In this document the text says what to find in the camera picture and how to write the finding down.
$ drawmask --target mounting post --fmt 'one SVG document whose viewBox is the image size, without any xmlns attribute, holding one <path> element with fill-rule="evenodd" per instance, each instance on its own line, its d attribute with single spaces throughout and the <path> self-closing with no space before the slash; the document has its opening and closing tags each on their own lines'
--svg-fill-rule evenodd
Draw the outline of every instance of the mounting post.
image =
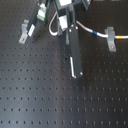
<svg viewBox="0 0 128 128">
<path fill-rule="evenodd" d="M 22 28 L 22 35 L 20 37 L 19 43 L 21 44 L 25 44 L 27 37 L 28 37 L 28 30 L 27 30 L 27 26 L 28 26 L 29 21 L 28 20 L 24 20 L 24 23 L 22 24 L 21 28 Z"/>
<path fill-rule="evenodd" d="M 107 29 L 105 29 L 105 34 L 108 35 L 107 38 L 107 43 L 108 43 L 108 48 L 110 52 L 116 52 L 116 46 L 114 43 L 114 39 L 115 39 L 115 31 L 113 27 L 107 27 Z"/>
</svg>

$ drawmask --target black optical breadboard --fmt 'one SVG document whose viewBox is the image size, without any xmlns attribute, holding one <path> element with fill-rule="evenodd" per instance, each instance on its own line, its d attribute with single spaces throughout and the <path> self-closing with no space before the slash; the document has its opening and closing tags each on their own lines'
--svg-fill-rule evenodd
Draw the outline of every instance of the black optical breadboard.
<svg viewBox="0 0 128 128">
<path fill-rule="evenodd" d="M 0 0 L 0 128 L 127 128 L 128 40 L 115 40 L 111 53 L 106 39 L 79 27 L 84 75 L 75 81 L 65 33 L 52 37 L 38 22 L 33 36 L 18 43 L 35 4 Z M 76 11 L 95 31 L 113 26 L 116 35 L 128 35 L 126 2 L 92 2 L 87 12 Z M 52 4 L 49 21 L 54 12 Z"/>
</svg>

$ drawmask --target silver metal part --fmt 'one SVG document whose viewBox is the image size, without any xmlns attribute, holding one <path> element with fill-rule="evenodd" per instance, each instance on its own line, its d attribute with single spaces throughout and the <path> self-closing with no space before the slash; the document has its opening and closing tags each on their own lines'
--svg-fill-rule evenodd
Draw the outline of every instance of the silver metal part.
<svg viewBox="0 0 128 128">
<path fill-rule="evenodd" d="M 116 52 L 116 46 L 114 43 L 114 39 L 115 39 L 115 31 L 113 27 L 107 27 L 107 29 L 105 29 L 105 34 L 108 35 L 107 38 L 107 43 L 108 43 L 108 48 L 110 52 Z"/>
<path fill-rule="evenodd" d="M 72 57 L 70 57 L 70 64 L 71 64 L 72 77 L 74 77 L 76 79 L 76 76 L 74 75 L 74 65 L 73 65 L 73 58 Z"/>
<path fill-rule="evenodd" d="M 20 37 L 19 43 L 25 44 L 27 37 L 28 37 L 28 31 L 27 31 L 27 26 L 28 26 L 28 20 L 24 20 L 24 23 L 22 24 L 22 35 Z"/>
</svg>

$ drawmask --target white cable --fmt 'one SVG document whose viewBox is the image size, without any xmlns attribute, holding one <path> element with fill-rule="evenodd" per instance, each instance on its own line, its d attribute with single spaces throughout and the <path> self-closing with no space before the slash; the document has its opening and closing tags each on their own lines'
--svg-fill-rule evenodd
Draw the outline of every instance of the white cable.
<svg viewBox="0 0 128 128">
<path fill-rule="evenodd" d="M 81 26 L 84 30 L 90 32 L 90 33 L 93 33 L 94 31 L 90 28 L 87 28 L 85 27 L 84 25 L 82 25 L 79 21 L 76 21 L 76 23 Z M 100 37 L 103 37 L 103 38 L 107 38 L 108 35 L 106 34 L 102 34 L 102 33 L 99 33 L 99 32 L 95 32 L 94 34 L 96 34 L 97 36 L 100 36 Z M 128 39 L 128 36 L 115 36 L 115 39 Z"/>
<path fill-rule="evenodd" d="M 121 36 L 121 39 L 128 39 L 128 36 Z"/>
<path fill-rule="evenodd" d="M 50 23 L 49 23 L 49 32 L 50 32 L 50 34 L 51 34 L 52 36 L 57 36 L 57 35 L 58 35 L 58 32 L 52 32 L 52 31 L 51 31 L 51 25 L 52 25 L 52 22 L 53 22 L 53 20 L 55 19 L 56 15 L 57 15 L 57 12 L 55 12 L 55 14 L 54 14 L 52 20 L 51 20 Z"/>
<path fill-rule="evenodd" d="M 83 24 L 81 24 L 79 21 L 76 21 L 76 23 L 77 23 L 78 25 L 80 25 L 83 29 L 85 29 L 86 31 L 92 33 L 92 29 L 85 27 L 85 26 L 84 26 Z"/>
</svg>

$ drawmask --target screw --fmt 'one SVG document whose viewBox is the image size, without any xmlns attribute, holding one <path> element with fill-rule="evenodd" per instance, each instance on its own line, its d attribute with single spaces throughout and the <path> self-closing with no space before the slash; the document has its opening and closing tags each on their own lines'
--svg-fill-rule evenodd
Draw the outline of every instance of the screw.
<svg viewBox="0 0 128 128">
<path fill-rule="evenodd" d="M 72 32 L 72 30 L 71 30 L 71 29 L 69 29 L 69 32 Z"/>
<path fill-rule="evenodd" d="M 74 79 L 76 79 L 76 76 L 74 76 Z"/>
<path fill-rule="evenodd" d="M 80 75 L 83 76 L 83 72 L 80 72 Z"/>
<path fill-rule="evenodd" d="M 114 47 L 114 46 L 112 46 L 112 49 L 115 49 L 115 47 Z"/>
</svg>

